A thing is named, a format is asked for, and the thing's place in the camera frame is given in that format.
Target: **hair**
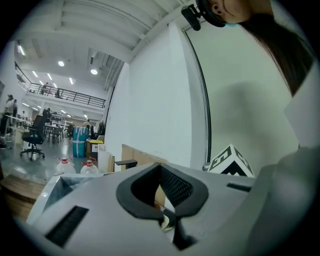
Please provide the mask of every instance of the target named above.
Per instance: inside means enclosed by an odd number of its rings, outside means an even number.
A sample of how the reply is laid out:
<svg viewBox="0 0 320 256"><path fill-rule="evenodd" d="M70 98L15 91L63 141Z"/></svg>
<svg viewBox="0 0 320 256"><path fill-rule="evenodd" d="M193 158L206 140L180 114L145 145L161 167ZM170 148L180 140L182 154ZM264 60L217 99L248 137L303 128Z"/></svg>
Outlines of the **hair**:
<svg viewBox="0 0 320 256"><path fill-rule="evenodd" d="M255 14L239 23L269 53L295 95L313 63L313 56L304 40L279 25L272 15Z"/></svg>

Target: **black office chair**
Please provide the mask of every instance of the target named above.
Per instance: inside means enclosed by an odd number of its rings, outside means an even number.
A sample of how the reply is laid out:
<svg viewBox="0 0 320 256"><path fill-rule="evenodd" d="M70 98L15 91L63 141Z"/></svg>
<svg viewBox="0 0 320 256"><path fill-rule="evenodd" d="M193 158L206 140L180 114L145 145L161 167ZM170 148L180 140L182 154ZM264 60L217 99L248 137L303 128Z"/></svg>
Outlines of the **black office chair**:
<svg viewBox="0 0 320 256"><path fill-rule="evenodd" d="M32 145L31 148L28 148L20 153L20 157L22 157L23 153L31 152L30 160L32 161L33 154L38 153L42 155L42 158L45 158L45 154L41 152L41 149L37 148L37 145L41 145L44 142L45 136L43 134L44 126L47 118L45 116L37 115L32 127L30 128L30 132L25 132L22 135L22 140L25 142L29 142Z"/></svg>

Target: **ceiling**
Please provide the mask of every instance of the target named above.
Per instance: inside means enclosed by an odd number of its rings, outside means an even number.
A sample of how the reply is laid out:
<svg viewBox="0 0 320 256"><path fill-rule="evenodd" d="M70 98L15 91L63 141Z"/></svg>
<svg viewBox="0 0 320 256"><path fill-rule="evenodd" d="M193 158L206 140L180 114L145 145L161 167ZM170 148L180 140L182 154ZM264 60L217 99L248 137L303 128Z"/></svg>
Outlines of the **ceiling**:
<svg viewBox="0 0 320 256"><path fill-rule="evenodd" d="M25 52L16 54L16 61L22 70L72 77L107 90L116 85L123 63L181 17L183 5L194 2L44 0L13 35Z"/></svg>

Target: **black slot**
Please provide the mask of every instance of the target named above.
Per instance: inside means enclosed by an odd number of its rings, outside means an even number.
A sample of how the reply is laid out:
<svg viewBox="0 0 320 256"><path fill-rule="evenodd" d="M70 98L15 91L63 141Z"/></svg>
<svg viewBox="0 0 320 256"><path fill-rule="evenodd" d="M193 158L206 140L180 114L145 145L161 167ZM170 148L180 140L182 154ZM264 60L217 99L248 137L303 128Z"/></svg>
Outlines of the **black slot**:
<svg viewBox="0 0 320 256"><path fill-rule="evenodd" d="M87 208L73 207L45 237L57 246L63 247L88 211Z"/></svg>
<svg viewBox="0 0 320 256"><path fill-rule="evenodd" d="M251 190L251 186L235 184L235 183L229 183L226 186L228 188L232 188L232 189L235 189L235 190L240 190L240 191L247 192L247 193L249 193L250 190Z"/></svg>

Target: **balcony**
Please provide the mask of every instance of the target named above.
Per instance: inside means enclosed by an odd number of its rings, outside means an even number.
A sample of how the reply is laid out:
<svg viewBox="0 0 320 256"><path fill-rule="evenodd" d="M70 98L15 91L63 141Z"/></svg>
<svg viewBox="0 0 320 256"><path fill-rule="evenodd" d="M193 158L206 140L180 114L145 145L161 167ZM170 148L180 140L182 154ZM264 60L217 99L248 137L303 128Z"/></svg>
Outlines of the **balcony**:
<svg viewBox="0 0 320 256"><path fill-rule="evenodd" d="M23 71L19 68L19 66L15 65L15 72L18 79L19 85L25 90L28 95L38 95L38 96L47 96L50 99L60 99L70 101L70 103L78 103L83 105L88 105L88 107L94 107L103 109L106 104L106 100L103 98L98 98L90 95L86 95L83 93L56 88L49 85L41 85L37 83L31 82L23 73Z"/></svg>
<svg viewBox="0 0 320 256"><path fill-rule="evenodd" d="M55 88L48 85L41 85L37 83L30 83L27 91L31 94L48 96L61 100L67 100L75 103L81 103L96 108L104 108L106 100L97 98L71 90Z"/></svg>

